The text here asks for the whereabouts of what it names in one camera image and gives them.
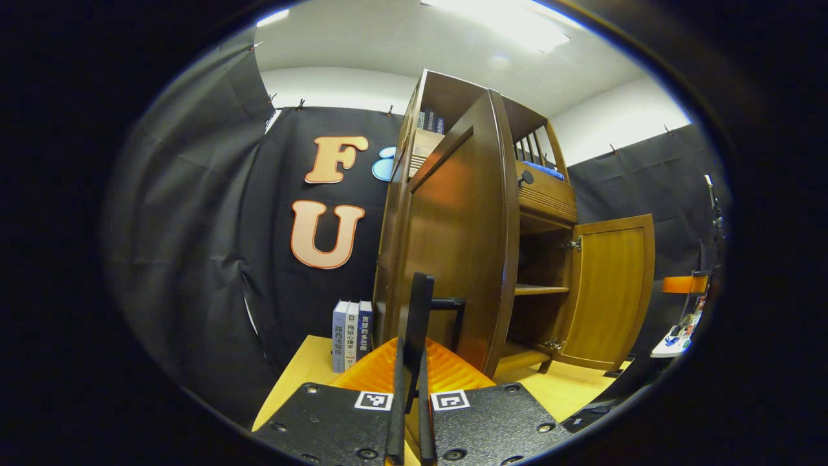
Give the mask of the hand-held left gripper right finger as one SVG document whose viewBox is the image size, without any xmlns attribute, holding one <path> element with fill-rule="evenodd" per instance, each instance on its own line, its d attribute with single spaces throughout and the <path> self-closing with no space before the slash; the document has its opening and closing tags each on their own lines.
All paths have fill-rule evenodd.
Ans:
<svg viewBox="0 0 828 466">
<path fill-rule="evenodd" d="M 573 436 L 523 384 L 496 384 L 429 338 L 420 385 L 423 465 L 525 463 Z"/>
</svg>

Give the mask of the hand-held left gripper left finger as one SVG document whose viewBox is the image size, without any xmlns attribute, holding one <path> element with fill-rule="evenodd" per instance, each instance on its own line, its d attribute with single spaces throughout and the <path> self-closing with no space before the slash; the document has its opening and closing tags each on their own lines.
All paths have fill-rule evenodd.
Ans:
<svg viewBox="0 0 828 466">
<path fill-rule="evenodd" d="M 397 465 L 405 461 L 402 359 L 386 342 L 327 383 L 290 374 L 254 422 L 258 442 L 305 465 Z"/>
</svg>

